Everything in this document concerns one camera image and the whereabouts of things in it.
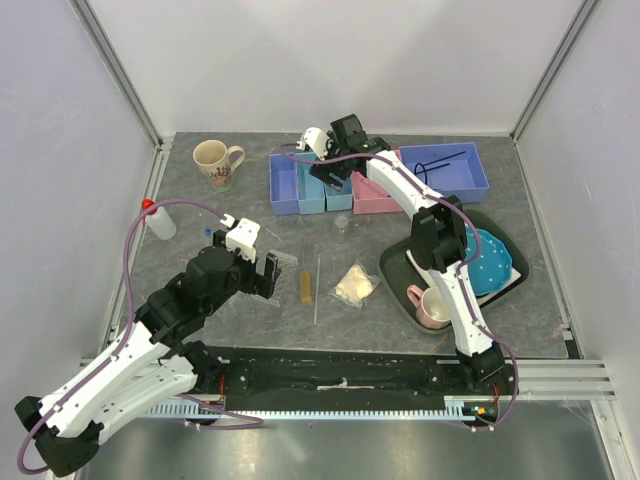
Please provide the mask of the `black metal ring stand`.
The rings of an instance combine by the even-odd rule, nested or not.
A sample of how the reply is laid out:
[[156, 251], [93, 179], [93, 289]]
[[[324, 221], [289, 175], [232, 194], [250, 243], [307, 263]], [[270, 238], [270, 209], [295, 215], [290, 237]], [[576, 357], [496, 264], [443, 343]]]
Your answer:
[[468, 183], [468, 174], [460, 163], [466, 154], [467, 150], [461, 150], [426, 162], [414, 162], [410, 169], [434, 190], [461, 189]]

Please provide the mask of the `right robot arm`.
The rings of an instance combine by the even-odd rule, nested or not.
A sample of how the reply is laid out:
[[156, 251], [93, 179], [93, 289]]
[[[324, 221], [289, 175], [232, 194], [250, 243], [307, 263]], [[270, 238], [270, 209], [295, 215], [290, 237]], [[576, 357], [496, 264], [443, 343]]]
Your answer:
[[517, 395], [518, 368], [508, 373], [503, 355], [511, 349], [489, 331], [472, 293], [466, 230], [472, 231], [476, 242], [480, 238], [460, 200], [428, 187], [386, 141], [368, 136], [354, 114], [332, 122], [329, 132], [307, 128], [297, 147], [315, 155], [310, 173], [324, 184], [340, 189], [357, 171], [403, 208], [411, 219], [411, 258], [429, 273], [451, 314], [456, 355], [462, 364], [457, 371], [460, 386], [469, 393], [481, 393], [500, 375], [505, 391]]

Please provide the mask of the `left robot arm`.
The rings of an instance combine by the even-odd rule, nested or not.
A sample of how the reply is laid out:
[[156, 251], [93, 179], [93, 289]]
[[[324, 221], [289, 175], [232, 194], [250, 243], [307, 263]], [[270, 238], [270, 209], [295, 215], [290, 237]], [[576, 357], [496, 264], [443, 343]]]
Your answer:
[[188, 341], [236, 293], [270, 298], [279, 259], [263, 273], [239, 250], [203, 248], [184, 272], [148, 296], [125, 330], [84, 370], [42, 398], [14, 410], [44, 467], [58, 477], [89, 463], [101, 444], [138, 414], [174, 395], [208, 393], [228, 371], [201, 341]]

